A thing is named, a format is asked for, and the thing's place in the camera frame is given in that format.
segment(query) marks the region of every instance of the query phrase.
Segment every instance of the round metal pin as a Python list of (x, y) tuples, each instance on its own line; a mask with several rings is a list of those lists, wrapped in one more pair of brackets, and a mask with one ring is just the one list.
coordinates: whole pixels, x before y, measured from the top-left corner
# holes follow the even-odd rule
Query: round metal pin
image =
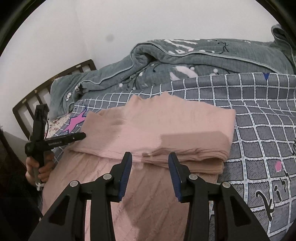
[(70, 182), (70, 186), (71, 187), (76, 187), (77, 185), (78, 185), (78, 182), (77, 181)]
[(189, 179), (191, 179), (191, 180), (196, 180), (197, 178), (198, 178), (198, 176), (195, 175), (195, 174), (190, 174), (189, 175)]
[(222, 183), (222, 186), (225, 188), (230, 188), (230, 183), (224, 182), (224, 183)]
[(111, 177), (112, 177), (112, 175), (109, 174), (109, 173), (107, 173), (107, 174), (105, 174), (105, 175), (103, 176), (103, 178), (104, 178), (105, 180), (109, 180), (109, 179), (111, 179)]

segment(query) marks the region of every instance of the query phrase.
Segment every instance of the pink fabric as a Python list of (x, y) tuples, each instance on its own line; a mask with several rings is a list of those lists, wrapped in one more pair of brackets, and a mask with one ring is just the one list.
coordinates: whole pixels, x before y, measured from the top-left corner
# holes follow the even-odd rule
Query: pink fabric
[[(178, 203), (167, 168), (175, 151), (191, 172), (215, 183), (230, 152), (235, 111), (191, 102), (164, 93), (124, 107), (90, 112), (86, 138), (65, 149), (43, 191), (43, 213), (72, 180), (94, 181), (133, 155), (133, 166), (120, 203), (111, 203), (117, 241), (183, 240), (188, 204)], [(86, 210), (86, 239), (89, 240)]]

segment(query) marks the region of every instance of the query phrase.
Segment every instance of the brown headboard rail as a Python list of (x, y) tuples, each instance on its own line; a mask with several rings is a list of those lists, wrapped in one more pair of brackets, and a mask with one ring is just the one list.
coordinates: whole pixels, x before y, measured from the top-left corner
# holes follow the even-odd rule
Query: brown headboard rail
[(85, 66), (88, 66), (90, 68), (90, 70), (96, 70), (96, 66), (94, 65), (94, 62), (91, 59), (84, 61), (82, 63), (79, 63), (69, 69), (64, 70), (63, 72), (55, 75), (54, 77), (50, 78), (49, 80), (47, 80), (43, 84), (39, 85), (37, 88), (35, 88), (29, 94), (27, 94), (20, 102), (18, 102), (15, 107), (12, 108), (12, 112), (15, 115), (15, 118), (16, 118), (17, 122), (19, 123), (22, 131), (24, 132), (24, 134), (28, 140), (30, 138), (30, 132), (29, 132), (28, 128), (26, 127), (23, 119), (21, 118), (19, 110), (25, 106), (25, 108), (28, 110), (30, 116), (33, 119), (35, 110), (32, 110), (32, 108), (29, 106), (28, 101), (31, 100), (32, 98), (36, 97), (39, 104), (45, 104), (42, 102), (42, 100), (39, 96), (39, 93), (41, 91), (43, 91), (44, 89), (47, 89), (50, 94), (50, 88), (51, 88), (52, 82), (56, 78), (72, 74), (72, 72), (74, 72), (76, 70), (79, 70), (81, 73), (83, 73), (84, 71), (83, 71), (82, 67), (85, 67)]

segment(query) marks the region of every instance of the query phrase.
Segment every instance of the white wall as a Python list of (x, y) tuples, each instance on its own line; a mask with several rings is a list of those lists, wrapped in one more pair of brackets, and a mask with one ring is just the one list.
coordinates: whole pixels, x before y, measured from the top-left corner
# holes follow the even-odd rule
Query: white wall
[(255, 0), (75, 0), (97, 68), (150, 39), (237, 38), (273, 41), (277, 21)]
[(26, 137), (12, 108), (57, 73), (89, 59), (72, 0), (47, 0), (14, 34), (0, 57), (0, 125), (22, 159)]
[(272, 41), (276, 23), (255, 0), (46, 0), (0, 57), (0, 125), (24, 160), (12, 108), (55, 74), (89, 58), (97, 68), (120, 61), (150, 39)]

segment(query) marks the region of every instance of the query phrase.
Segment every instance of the gray plaid bedsheet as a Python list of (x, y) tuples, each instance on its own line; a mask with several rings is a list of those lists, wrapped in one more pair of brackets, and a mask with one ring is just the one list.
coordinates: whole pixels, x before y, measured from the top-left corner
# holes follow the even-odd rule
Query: gray plaid bedsheet
[[(55, 135), (78, 132), (82, 122), (77, 124), (77, 119), (83, 119), (88, 111), (123, 106), (133, 94), (152, 98), (167, 91), (187, 100), (235, 109), (231, 154), (218, 182), (229, 181), (270, 239), (277, 241), (296, 218), (295, 87), (294, 75), (246, 73), (176, 80), (142, 91), (105, 94), (77, 101), (69, 120)], [(54, 150), (56, 162), (63, 149)], [(214, 240), (214, 218), (211, 203), (209, 240)]]

